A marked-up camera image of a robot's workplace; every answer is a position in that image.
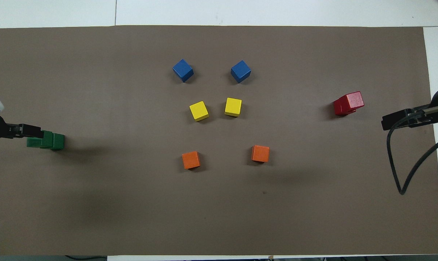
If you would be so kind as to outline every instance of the white tile floor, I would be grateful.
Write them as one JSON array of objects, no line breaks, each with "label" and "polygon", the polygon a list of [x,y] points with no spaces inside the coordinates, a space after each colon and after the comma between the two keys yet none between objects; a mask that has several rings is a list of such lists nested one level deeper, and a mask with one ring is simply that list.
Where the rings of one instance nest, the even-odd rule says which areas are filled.
[{"label": "white tile floor", "polygon": [[438,90],[438,0],[0,0],[0,28],[111,25],[424,26]]}]

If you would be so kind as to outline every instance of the orange cube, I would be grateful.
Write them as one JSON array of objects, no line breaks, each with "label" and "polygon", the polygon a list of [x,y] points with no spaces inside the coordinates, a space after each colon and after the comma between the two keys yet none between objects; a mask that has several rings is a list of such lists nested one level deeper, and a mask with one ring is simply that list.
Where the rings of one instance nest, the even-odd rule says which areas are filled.
[{"label": "orange cube", "polygon": [[269,151],[269,147],[255,145],[253,146],[253,150],[251,152],[251,160],[257,162],[268,162]]},{"label": "orange cube", "polygon": [[199,167],[201,165],[199,162],[198,152],[188,152],[182,154],[182,160],[184,161],[184,167],[186,170]]}]

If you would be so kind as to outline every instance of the green block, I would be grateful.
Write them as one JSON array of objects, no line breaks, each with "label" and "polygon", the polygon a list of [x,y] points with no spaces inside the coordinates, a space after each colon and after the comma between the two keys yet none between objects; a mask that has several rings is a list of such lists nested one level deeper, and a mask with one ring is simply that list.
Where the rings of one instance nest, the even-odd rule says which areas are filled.
[{"label": "green block", "polygon": [[47,149],[53,147],[53,133],[43,131],[43,139],[27,138],[27,147]]},{"label": "green block", "polygon": [[64,135],[53,133],[53,147],[50,150],[62,150],[64,148]]}]

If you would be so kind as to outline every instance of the colored block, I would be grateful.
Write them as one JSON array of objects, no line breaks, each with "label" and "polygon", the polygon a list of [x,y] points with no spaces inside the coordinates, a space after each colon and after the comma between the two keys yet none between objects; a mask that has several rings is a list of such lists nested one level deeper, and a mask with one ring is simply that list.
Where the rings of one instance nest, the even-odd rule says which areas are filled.
[{"label": "colored block", "polygon": [[187,81],[193,75],[193,68],[184,59],[181,59],[172,69],[182,79],[182,82]]},{"label": "colored block", "polygon": [[353,112],[356,112],[356,109],[363,106],[364,101],[360,91],[341,96],[340,99],[333,102],[335,114],[338,116],[352,114]]},{"label": "colored block", "polygon": [[53,147],[53,133],[47,130],[43,131],[43,139],[27,138],[27,147],[47,149]]},{"label": "colored block", "polygon": [[268,162],[269,151],[269,147],[254,145],[251,151],[251,160],[257,162]]},{"label": "colored block", "polygon": [[64,148],[64,135],[53,133],[53,147],[50,150],[62,150]]},{"label": "colored block", "polygon": [[232,67],[230,73],[235,78],[237,83],[241,83],[251,74],[251,69],[249,69],[247,64],[243,60],[241,60],[239,63]]},{"label": "colored block", "polygon": [[240,99],[227,98],[225,103],[225,114],[229,116],[240,116],[242,109],[242,101]]},{"label": "colored block", "polygon": [[184,167],[186,170],[199,167],[201,165],[199,162],[198,152],[188,152],[182,154],[182,160],[184,161]]},{"label": "colored block", "polygon": [[190,111],[195,121],[200,121],[209,117],[204,101],[190,105]]}]

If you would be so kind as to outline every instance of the thin black wire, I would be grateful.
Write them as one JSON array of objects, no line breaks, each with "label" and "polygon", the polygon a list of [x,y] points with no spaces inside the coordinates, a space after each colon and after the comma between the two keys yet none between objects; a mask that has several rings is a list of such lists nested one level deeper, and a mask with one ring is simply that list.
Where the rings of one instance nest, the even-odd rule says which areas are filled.
[{"label": "thin black wire", "polygon": [[92,259],[101,259],[101,258],[103,258],[104,260],[107,260],[107,256],[90,256],[90,257],[83,257],[83,258],[78,258],[78,257],[73,257],[73,256],[66,256],[66,257],[73,259],[73,260],[92,260]]},{"label": "thin black wire", "polygon": [[392,169],[392,173],[393,173],[393,178],[394,181],[396,183],[396,188],[398,189],[398,192],[401,195],[404,195],[406,193],[406,189],[409,186],[409,182],[411,182],[411,179],[413,178],[414,174],[416,173],[416,171],[418,170],[418,168],[421,166],[421,164],[426,160],[426,158],[428,156],[430,156],[430,154],[432,154],[435,150],[438,149],[438,142],[433,145],[429,150],[427,150],[427,152],[425,152],[422,157],[415,163],[414,167],[411,169],[411,171],[409,172],[408,177],[406,178],[406,181],[404,182],[403,187],[401,188],[400,185],[400,181],[398,180],[398,175],[396,174],[396,169],[394,166],[394,162],[393,162],[393,155],[392,155],[392,150],[391,150],[391,145],[390,145],[390,141],[391,141],[391,135],[393,134],[393,131],[400,126],[403,122],[408,121],[410,119],[415,119],[418,117],[423,116],[425,113],[423,111],[418,111],[412,114],[409,114],[408,116],[400,119],[398,122],[396,122],[390,129],[390,131],[388,132],[388,135],[386,136],[386,150],[388,152],[388,159],[390,160],[390,167]]}]

